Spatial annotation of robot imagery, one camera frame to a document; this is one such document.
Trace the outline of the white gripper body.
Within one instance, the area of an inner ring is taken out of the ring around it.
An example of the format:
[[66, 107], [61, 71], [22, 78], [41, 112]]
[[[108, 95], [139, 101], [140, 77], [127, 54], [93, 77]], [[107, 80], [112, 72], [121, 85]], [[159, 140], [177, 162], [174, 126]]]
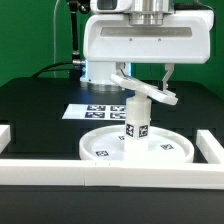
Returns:
[[83, 53], [99, 62], [203, 64], [213, 20], [210, 10], [178, 11], [160, 26], [132, 26], [125, 14], [94, 15], [85, 27]]

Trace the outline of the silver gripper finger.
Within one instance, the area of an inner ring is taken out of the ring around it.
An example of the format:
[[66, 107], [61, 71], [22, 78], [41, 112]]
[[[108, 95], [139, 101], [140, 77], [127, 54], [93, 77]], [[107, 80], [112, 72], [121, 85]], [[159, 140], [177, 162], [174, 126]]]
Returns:
[[165, 71], [166, 71], [166, 74], [162, 79], [163, 90], [166, 90], [168, 88], [167, 82], [174, 72], [174, 65], [173, 64], [166, 64], [165, 65]]
[[116, 64], [116, 74], [119, 76], [126, 77], [127, 74], [124, 72], [125, 67], [126, 67], [125, 63], [117, 63]]

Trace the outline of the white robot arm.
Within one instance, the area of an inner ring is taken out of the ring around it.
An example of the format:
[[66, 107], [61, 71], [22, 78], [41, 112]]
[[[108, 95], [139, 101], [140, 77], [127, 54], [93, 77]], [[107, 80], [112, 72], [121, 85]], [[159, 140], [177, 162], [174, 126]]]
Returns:
[[203, 64], [210, 57], [214, 10], [199, 1], [90, 0], [93, 15], [84, 31], [87, 62], [82, 80], [93, 87], [115, 88], [112, 74], [132, 63]]

